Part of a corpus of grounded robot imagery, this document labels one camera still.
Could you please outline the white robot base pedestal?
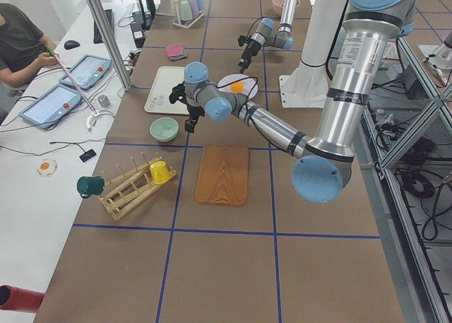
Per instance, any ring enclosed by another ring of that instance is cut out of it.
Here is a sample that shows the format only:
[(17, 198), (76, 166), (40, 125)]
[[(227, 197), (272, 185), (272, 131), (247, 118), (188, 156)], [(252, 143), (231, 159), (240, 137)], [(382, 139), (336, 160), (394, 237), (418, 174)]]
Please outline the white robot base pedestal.
[(347, 0), (315, 0), (299, 66), (289, 76), (280, 76), (280, 94), (285, 108), (322, 108), (328, 92), (327, 59)]

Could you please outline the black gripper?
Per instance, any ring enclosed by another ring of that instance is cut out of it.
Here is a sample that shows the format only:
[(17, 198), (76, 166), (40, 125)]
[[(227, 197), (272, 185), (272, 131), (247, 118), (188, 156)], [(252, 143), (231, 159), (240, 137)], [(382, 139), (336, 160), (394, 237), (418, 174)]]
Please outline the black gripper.
[(184, 83), (179, 83), (172, 88), (172, 92), (169, 95), (169, 101), (171, 104), (175, 104), (176, 101), (179, 101), (186, 105), (187, 111), (189, 112), (189, 118), (184, 122), (184, 129), (188, 133), (194, 133), (199, 117), (204, 117), (205, 111), (202, 107), (195, 107), (187, 102)]
[(255, 57), (261, 49), (261, 43), (252, 39), (251, 37), (240, 35), (238, 37), (239, 46), (246, 45), (245, 50), (241, 55), (241, 59), (239, 60), (240, 73), (244, 73), (251, 63), (251, 58)]

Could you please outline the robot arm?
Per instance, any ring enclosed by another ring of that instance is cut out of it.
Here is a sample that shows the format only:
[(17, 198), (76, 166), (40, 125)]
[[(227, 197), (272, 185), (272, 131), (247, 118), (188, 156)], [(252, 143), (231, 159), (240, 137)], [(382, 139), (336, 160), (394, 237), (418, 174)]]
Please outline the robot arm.
[(415, 0), (347, 0), (343, 18), (346, 37), (316, 134), (308, 137), (250, 101), (245, 94), (221, 90), (210, 82), (205, 64), (195, 61), (172, 89), (170, 102), (186, 105), (187, 132), (201, 116), (221, 122), (230, 115), (255, 128), (265, 139), (297, 159), (292, 184), (314, 203), (336, 198), (351, 177), (352, 139), (367, 104), (387, 42), (409, 34)]
[(262, 17), (257, 29), (252, 35), (240, 35), (238, 37), (239, 46), (246, 44), (238, 66), (239, 72), (243, 74), (251, 64), (262, 47), (275, 47), (279, 49), (291, 49), (293, 45), (292, 26), (295, 18), (295, 11), (299, 0), (283, 0), (282, 13), (278, 31), (273, 32), (275, 23), (271, 18)]

